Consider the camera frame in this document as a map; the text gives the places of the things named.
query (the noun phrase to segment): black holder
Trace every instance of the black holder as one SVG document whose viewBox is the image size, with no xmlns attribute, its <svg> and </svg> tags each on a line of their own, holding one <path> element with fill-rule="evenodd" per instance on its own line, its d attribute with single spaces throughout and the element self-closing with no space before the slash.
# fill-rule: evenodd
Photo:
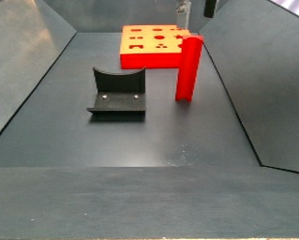
<svg viewBox="0 0 299 240">
<path fill-rule="evenodd" d="M 94 68 L 97 100 L 87 110 L 95 120 L 142 120 L 146 115 L 146 69 L 113 74 Z"/>
</svg>

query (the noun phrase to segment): metal panel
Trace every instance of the metal panel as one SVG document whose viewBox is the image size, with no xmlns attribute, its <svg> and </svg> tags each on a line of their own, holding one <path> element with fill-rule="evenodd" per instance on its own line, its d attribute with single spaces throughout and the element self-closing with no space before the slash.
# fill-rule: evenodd
<svg viewBox="0 0 299 240">
<path fill-rule="evenodd" d="M 262 163 L 299 172 L 299 17 L 236 0 L 201 32 Z"/>
<path fill-rule="evenodd" d="M 121 39 L 77 35 L 0 137 L 0 167 L 258 166 L 206 52 L 193 103 L 174 100 L 178 69 L 148 69 L 146 121 L 93 121 L 93 68 L 130 72 Z"/>
<path fill-rule="evenodd" d="M 0 1 L 0 130 L 74 34 L 43 1 Z"/>
<path fill-rule="evenodd" d="M 299 0 L 272 0 L 272 1 L 299 16 Z"/>
<path fill-rule="evenodd" d="M 176 24 L 177 0 L 45 0 L 79 32 L 122 32 L 129 24 Z M 220 1 L 221 8 L 229 0 Z M 192 0 L 190 31 L 210 20 L 206 0 Z"/>
</svg>

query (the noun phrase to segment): hole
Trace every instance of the hole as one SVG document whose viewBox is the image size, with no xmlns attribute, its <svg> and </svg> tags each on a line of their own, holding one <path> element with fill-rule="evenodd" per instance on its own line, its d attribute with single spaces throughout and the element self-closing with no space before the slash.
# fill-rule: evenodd
<svg viewBox="0 0 299 240">
<path fill-rule="evenodd" d="M 160 43 L 160 45 L 156 46 L 157 49 L 161 49 L 161 48 L 168 48 L 169 46 L 166 46 L 165 44 Z"/>
<path fill-rule="evenodd" d="M 165 37 L 164 36 L 156 36 L 154 38 L 162 40 Z"/>
<path fill-rule="evenodd" d="M 136 49 L 136 48 L 144 49 L 145 45 L 130 45 L 130 49 Z"/>
</svg>

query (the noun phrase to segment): gray surface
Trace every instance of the gray surface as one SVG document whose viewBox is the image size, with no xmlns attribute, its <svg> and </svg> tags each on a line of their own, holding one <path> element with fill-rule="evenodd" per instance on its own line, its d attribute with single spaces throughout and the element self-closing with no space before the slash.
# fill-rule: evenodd
<svg viewBox="0 0 299 240">
<path fill-rule="evenodd" d="M 299 172 L 299 18 L 236 0 L 201 32 L 262 163 Z"/>
<path fill-rule="evenodd" d="M 148 69 L 146 121 L 93 122 L 93 67 L 122 72 L 120 45 L 77 35 L 0 137 L 0 167 L 257 166 L 206 52 L 192 104 L 174 101 L 178 70 Z"/>
<path fill-rule="evenodd" d="M 45 0 L 78 32 L 122 32 L 129 24 L 176 24 L 177 0 Z M 221 8 L 229 0 L 220 1 Z M 190 31 L 209 21 L 206 0 L 192 0 Z"/>
<path fill-rule="evenodd" d="M 299 237 L 299 175 L 257 165 L 206 52 L 190 105 L 152 69 L 146 122 L 90 122 L 120 41 L 78 34 L 0 137 L 0 239 Z"/>
<path fill-rule="evenodd" d="M 222 166 L 0 169 L 0 239 L 65 237 L 299 237 L 299 175 Z"/>
<path fill-rule="evenodd" d="M 75 30 L 42 1 L 0 1 L 0 130 Z"/>
</svg>

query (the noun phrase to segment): red board with holes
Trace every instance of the red board with holes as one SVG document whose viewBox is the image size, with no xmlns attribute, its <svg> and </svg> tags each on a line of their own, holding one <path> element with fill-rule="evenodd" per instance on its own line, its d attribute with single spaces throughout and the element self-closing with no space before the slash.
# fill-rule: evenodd
<svg viewBox="0 0 299 240">
<path fill-rule="evenodd" d="M 122 69 L 180 68 L 184 35 L 176 25 L 128 25 L 121 45 Z"/>
</svg>

